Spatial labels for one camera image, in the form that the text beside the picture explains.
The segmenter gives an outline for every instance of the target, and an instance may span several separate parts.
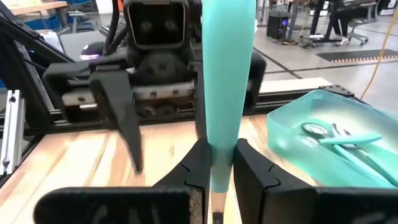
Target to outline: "wooden table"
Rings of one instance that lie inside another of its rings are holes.
[[[314,88],[328,82],[318,78],[313,79],[312,84],[289,80],[265,85],[276,83],[284,88]],[[124,141],[117,132],[102,130],[45,136],[0,189],[1,223],[32,224],[36,202],[47,192],[62,187],[154,185],[181,161],[197,140],[193,121],[142,126],[141,134],[144,141],[142,175],[134,173]],[[269,150],[266,115],[244,117],[239,137],[246,138],[252,147],[286,171],[316,185],[310,176]],[[242,223],[233,181],[227,194],[224,222]]]
[[[54,9],[60,21],[61,28],[68,26],[68,17],[65,8],[68,6],[66,1],[48,2],[36,4],[33,6],[11,6],[9,9],[15,15],[22,15],[31,12],[40,12],[44,10]]]

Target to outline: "transparent teal container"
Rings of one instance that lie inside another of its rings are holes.
[[[398,170],[398,119],[393,114],[324,90],[309,94],[268,114],[268,146],[280,157],[328,187],[395,188],[358,172],[355,164],[338,156],[328,146],[309,141],[302,124],[321,121],[343,125],[352,135],[377,132],[381,140],[358,146]],[[348,149],[356,155],[355,149]]]

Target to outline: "black bracket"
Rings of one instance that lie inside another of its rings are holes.
[[[238,140],[234,152],[234,183],[243,224],[262,223],[270,189],[309,187],[257,152],[246,139]]]
[[[199,139],[153,187],[70,187],[44,195],[37,224],[207,223],[210,145]]]
[[[136,171],[141,172],[141,134],[128,75],[128,72],[118,68],[97,70],[89,77],[90,90],[100,118],[105,121],[108,129],[117,129],[121,133]]]
[[[210,190],[210,145],[200,138],[188,154],[154,187],[190,187],[201,192],[203,224],[207,223]]]
[[[398,223],[397,189],[312,187],[245,139],[234,153],[234,182],[243,224]]]
[[[344,97],[354,97],[354,93],[342,87],[341,85],[320,86],[319,89],[326,90],[331,93],[339,94]]]

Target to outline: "person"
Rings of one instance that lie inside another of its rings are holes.
[[[344,2],[342,0],[337,0],[335,4],[339,4],[338,6],[339,9],[343,8],[344,6]],[[367,14],[368,14],[368,9],[365,7],[353,7],[349,9],[342,9],[336,12],[334,18],[335,21],[333,22],[333,29],[335,31],[335,34],[341,38],[340,45],[346,45],[349,43],[348,24],[353,19],[366,17]]]

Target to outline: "person's leg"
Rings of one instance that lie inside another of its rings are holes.
[[[330,22],[332,22],[332,24],[333,24],[333,30],[335,31],[336,35],[341,35],[340,25],[338,23],[338,19],[340,17],[341,17],[340,12],[336,12],[335,15],[330,14],[330,16],[329,16]]]

